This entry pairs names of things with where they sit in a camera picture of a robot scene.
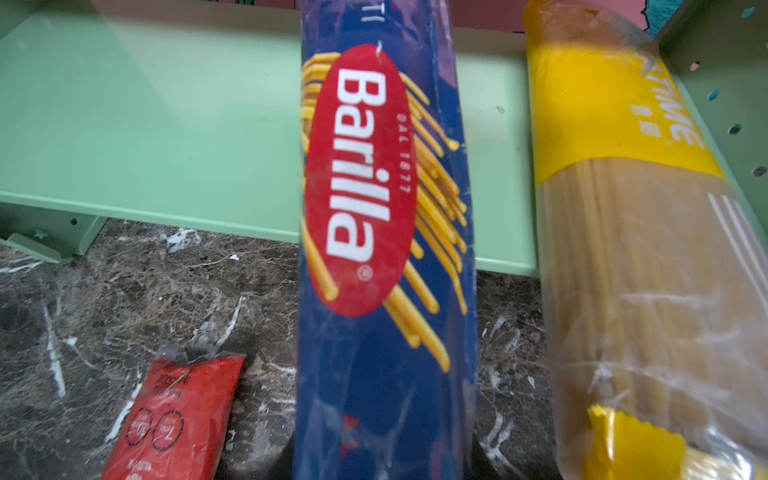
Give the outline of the blue barilla spaghetti box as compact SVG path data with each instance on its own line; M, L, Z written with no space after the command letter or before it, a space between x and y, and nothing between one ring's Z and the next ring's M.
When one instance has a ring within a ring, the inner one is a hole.
M467 479L467 148L444 1L301 13L296 479Z

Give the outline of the yellow pastatime spaghetti bag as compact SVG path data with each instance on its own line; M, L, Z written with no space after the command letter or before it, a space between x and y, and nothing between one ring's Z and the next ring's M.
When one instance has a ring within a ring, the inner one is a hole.
M566 479L767 475L767 258L655 42L524 10L539 270Z

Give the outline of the green two-tier shelf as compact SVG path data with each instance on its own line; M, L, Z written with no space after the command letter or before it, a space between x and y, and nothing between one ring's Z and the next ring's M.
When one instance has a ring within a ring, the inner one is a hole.
M451 1L477 268L536 276L525 1ZM675 1L667 65L767 248L767 1ZM1 1L1 244L108 217L297 240L299 2Z

